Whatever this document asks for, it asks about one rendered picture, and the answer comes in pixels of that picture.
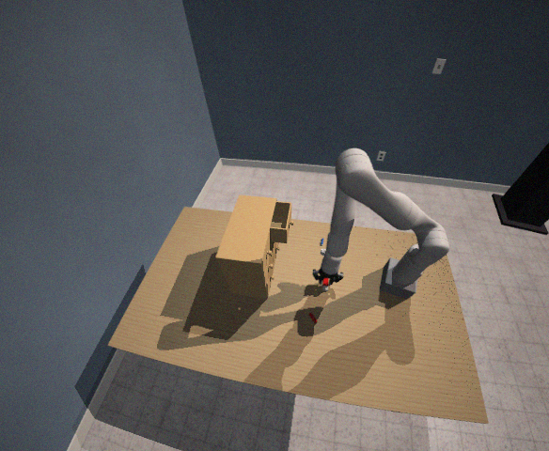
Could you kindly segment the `small wooden chest of drawers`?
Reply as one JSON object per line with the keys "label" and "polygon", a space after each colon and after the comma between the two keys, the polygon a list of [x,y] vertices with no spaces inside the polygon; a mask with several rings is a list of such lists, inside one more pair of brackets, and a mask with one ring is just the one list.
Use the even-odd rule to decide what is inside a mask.
{"label": "small wooden chest of drawers", "polygon": [[239,195],[216,260],[234,294],[268,299],[263,255],[276,198]]}

